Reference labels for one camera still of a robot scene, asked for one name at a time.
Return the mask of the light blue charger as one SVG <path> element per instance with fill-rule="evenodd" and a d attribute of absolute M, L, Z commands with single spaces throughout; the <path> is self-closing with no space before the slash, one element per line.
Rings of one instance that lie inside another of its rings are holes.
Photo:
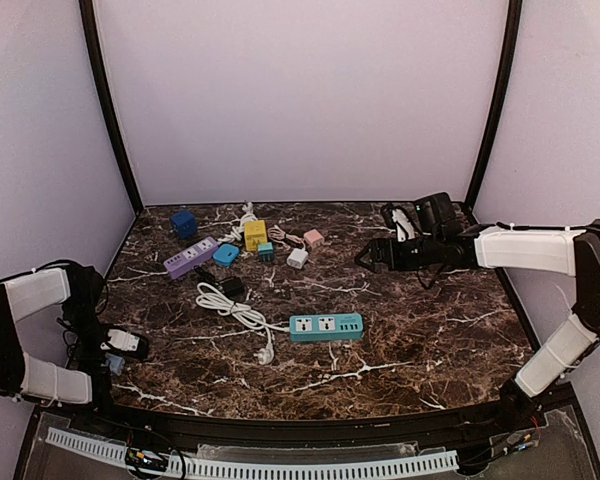
<path fill-rule="evenodd" d="M 106 353 L 105 360 L 112 375 L 119 376 L 122 373 L 125 366 L 125 359 L 123 357 L 112 353 Z"/>

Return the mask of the teal power strip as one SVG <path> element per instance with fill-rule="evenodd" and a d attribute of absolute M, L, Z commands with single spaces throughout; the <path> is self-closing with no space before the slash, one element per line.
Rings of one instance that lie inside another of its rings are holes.
<path fill-rule="evenodd" d="M 359 313 L 296 315 L 289 318 L 292 342 L 359 340 L 364 322 Z"/>

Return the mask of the yellow cube socket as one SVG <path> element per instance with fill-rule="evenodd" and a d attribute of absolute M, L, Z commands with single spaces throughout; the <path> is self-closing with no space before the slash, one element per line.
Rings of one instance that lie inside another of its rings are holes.
<path fill-rule="evenodd" d="M 249 221 L 244 224 L 244 242 L 248 252 L 256 252 L 260 244 L 268 242 L 267 228 L 264 220 Z"/>

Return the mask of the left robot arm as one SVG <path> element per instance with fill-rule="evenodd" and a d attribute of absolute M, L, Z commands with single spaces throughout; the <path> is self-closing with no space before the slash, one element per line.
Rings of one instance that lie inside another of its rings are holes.
<path fill-rule="evenodd" d="M 103 276 L 57 260 L 0 279 L 0 396 L 107 411 L 111 379 L 97 304 Z"/>

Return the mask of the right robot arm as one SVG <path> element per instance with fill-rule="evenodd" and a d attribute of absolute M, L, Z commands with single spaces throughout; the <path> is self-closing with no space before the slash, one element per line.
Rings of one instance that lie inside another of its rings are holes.
<path fill-rule="evenodd" d="M 500 388 L 505 418 L 538 409 L 546 390 L 600 346 L 600 219 L 577 226 L 467 225 L 445 192 L 416 200 L 410 210 L 387 203 L 381 215 L 393 235 L 370 240 L 355 257 L 371 272 L 503 270 L 553 281 L 565 318 Z"/>

